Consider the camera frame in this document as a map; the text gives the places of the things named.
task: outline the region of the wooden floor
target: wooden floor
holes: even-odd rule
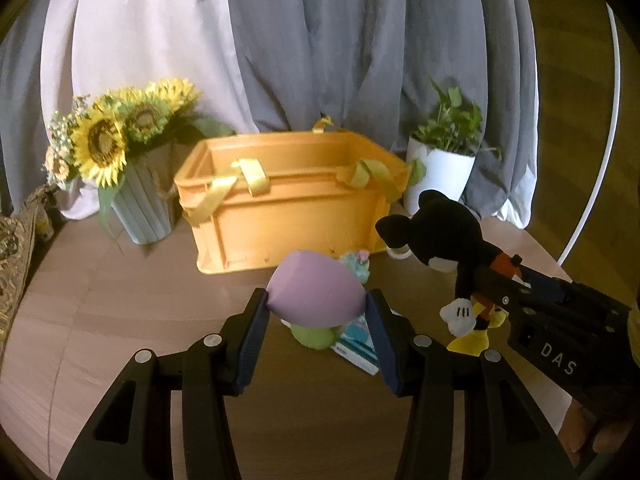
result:
[[[586,206],[609,131],[614,72],[604,0],[530,0],[540,82],[538,186],[528,231],[559,257]],[[618,24],[622,100],[609,169],[564,269],[631,304],[640,281],[640,55]]]

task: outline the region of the green round object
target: green round object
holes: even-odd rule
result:
[[[291,325],[291,333],[302,346],[313,350],[326,350],[338,341],[334,328],[305,328]]]

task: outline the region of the plush toy ear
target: plush toy ear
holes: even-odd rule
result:
[[[424,207],[431,202],[431,200],[436,200],[437,198],[447,198],[447,195],[435,189],[426,189],[420,193],[420,196],[418,197],[418,207]]]
[[[399,249],[409,243],[411,219],[404,215],[389,215],[376,222],[376,231],[387,247]]]

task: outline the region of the plush toy hand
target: plush toy hand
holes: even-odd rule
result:
[[[449,332],[456,337],[469,335],[476,326],[471,301],[465,298],[457,298],[444,306],[440,311],[440,317],[449,326]]]

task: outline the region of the purple object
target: purple object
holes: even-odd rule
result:
[[[366,292],[339,261],[314,251],[294,251],[267,285],[268,307],[281,319],[306,328],[344,325],[364,313]]]

